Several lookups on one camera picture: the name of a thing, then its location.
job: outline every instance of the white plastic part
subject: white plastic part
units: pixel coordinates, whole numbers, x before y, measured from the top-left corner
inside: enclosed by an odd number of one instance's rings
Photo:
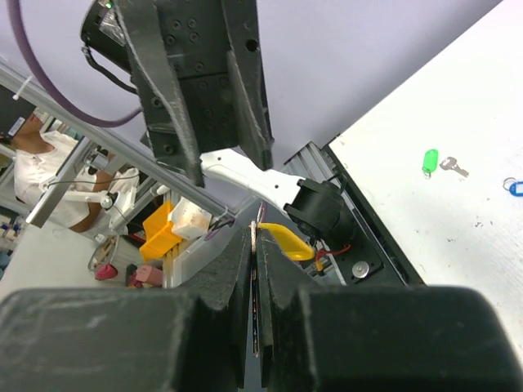
[[[162,196],[162,195],[166,194],[169,190],[170,190],[170,189],[169,189],[167,186],[165,186],[165,185],[160,185],[160,186],[158,187],[158,189],[156,190],[156,194],[157,194],[158,196]]]
[[[206,234],[211,218],[210,213],[186,198],[181,198],[169,214],[169,220],[173,223],[172,232],[187,240]]]
[[[16,94],[13,96],[13,100],[18,100],[20,98],[20,94],[27,87],[32,78],[33,75],[30,75],[27,79],[25,79],[25,81],[22,83]]]
[[[205,241],[200,237],[192,243],[184,241],[180,245],[187,246],[180,249],[180,253],[173,259],[163,261],[163,288],[180,286],[200,271],[205,265],[220,255],[232,239],[243,222],[233,227],[223,227],[212,239]]]
[[[276,170],[262,171],[250,159],[232,149],[222,149],[201,156],[203,174],[244,188],[276,207],[284,216],[285,205],[292,203],[300,191],[300,176]]]

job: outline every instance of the white tabletop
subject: white tabletop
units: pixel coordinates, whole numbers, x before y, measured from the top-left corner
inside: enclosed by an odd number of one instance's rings
[[[503,189],[523,180],[522,16],[502,2],[330,146],[423,280],[481,292],[523,363],[523,198]],[[469,177],[425,179],[429,149]]]

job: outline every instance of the metal bar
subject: metal bar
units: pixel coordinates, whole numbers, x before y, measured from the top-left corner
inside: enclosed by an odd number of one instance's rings
[[[0,83],[12,91],[18,91],[26,77],[15,71],[5,60],[0,60]],[[113,154],[132,160],[132,165],[147,176],[153,177],[160,184],[175,189],[181,196],[199,205],[204,210],[215,216],[226,212],[226,206],[218,202],[213,196],[192,185],[185,177],[176,175],[171,171],[162,169],[157,165],[151,156],[147,156],[143,150],[135,145],[128,144],[128,141],[114,132],[109,132],[99,127],[93,127],[77,119],[59,106],[51,97],[37,84],[31,81],[22,91],[21,96],[29,102],[37,105],[54,117],[71,126],[89,140],[94,141],[111,151]],[[227,216],[234,217],[230,211]]]
[[[27,217],[27,223],[42,227],[46,223],[51,213],[56,208],[60,200],[64,197],[65,192],[76,178],[79,169],[83,167],[86,156],[96,147],[96,145],[87,138],[82,138],[74,147],[71,154],[67,157],[64,164],[56,173],[56,184],[43,194],[37,205],[33,208]]]
[[[123,212],[122,219],[113,226],[113,230],[118,233],[118,231],[126,225],[132,218],[138,215],[138,212],[143,210],[147,204],[151,203],[156,197],[156,190],[159,188],[160,184],[155,184],[149,188],[149,191],[146,191],[141,197],[139,197],[135,203],[134,207],[131,210]]]
[[[16,151],[6,147],[5,145],[0,145],[0,154],[5,155],[9,159],[13,159],[16,156]]]
[[[4,173],[0,176],[0,189],[3,188],[6,185],[9,185],[11,182],[13,176],[15,175],[15,164],[12,163],[9,165]]]
[[[144,182],[138,185],[138,189],[136,190],[136,199],[141,198],[146,192],[149,191],[149,189],[152,188],[154,184],[156,184],[156,180],[154,178],[147,177]]]

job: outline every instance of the yellow object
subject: yellow object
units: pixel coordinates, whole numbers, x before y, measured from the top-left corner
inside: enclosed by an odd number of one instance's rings
[[[174,206],[167,201],[144,221],[145,243],[140,247],[144,261],[159,259],[169,252],[182,237],[172,233],[172,222],[168,219]]]
[[[269,230],[281,250],[292,261],[307,261],[314,257],[314,249],[285,226],[260,223],[258,228]]]

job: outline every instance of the key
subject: key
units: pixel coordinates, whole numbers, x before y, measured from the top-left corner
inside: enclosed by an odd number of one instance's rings
[[[459,175],[467,178],[468,177],[468,171],[466,170],[463,170],[461,167],[459,167],[458,165],[458,160],[454,157],[448,157],[448,158],[445,158],[441,163],[440,163],[440,167],[443,169],[443,170],[454,170],[455,172],[457,172]]]

